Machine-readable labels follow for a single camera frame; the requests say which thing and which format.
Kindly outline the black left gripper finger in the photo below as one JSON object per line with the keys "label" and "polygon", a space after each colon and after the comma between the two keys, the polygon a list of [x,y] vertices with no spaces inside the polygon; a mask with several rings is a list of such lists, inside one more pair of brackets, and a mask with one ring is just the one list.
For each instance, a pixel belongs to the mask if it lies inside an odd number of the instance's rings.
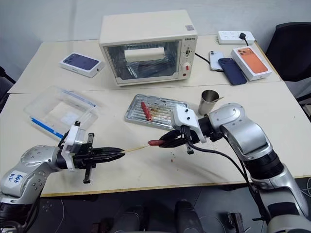
{"label": "black left gripper finger", "polygon": [[123,153],[121,154],[108,154],[108,155],[96,155],[93,157],[94,163],[107,163],[117,159],[120,159],[124,156]]}
{"label": "black left gripper finger", "polygon": [[115,148],[115,147],[94,148],[93,152],[96,155],[121,155],[121,154],[125,154],[123,149]]}

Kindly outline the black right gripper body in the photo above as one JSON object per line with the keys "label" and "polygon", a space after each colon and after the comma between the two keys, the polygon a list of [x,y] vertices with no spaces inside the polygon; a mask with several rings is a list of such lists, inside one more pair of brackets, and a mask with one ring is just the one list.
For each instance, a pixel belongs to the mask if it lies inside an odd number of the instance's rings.
{"label": "black right gripper body", "polygon": [[201,142],[197,133],[190,129],[189,126],[182,125],[181,126],[181,137],[186,142],[187,154],[194,154],[193,148],[190,144],[196,144]]}

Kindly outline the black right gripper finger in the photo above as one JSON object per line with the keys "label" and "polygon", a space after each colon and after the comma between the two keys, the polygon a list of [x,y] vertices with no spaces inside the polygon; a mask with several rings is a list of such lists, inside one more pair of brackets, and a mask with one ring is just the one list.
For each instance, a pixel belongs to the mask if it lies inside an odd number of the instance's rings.
{"label": "black right gripper finger", "polygon": [[161,148],[176,148],[186,144],[186,140],[171,140],[171,141],[164,141],[163,144],[160,145]]}
{"label": "black right gripper finger", "polygon": [[181,137],[181,132],[175,129],[161,136],[159,140],[164,142],[182,142],[183,138]]}

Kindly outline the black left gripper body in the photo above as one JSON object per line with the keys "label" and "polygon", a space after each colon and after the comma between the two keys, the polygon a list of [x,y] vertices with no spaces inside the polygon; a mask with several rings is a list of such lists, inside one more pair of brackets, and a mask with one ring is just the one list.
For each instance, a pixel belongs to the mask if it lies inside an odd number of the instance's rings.
{"label": "black left gripper body", "polygon": [[94,153],[93,153],[93,139],[95,134],[89,133],[87,142],[83,143],[79,151],[73,156],[73,163],[76,169],[84,169],[85,176],[83,179],[84,184],[91,182],[91,172],[96,167],[94,162]]}

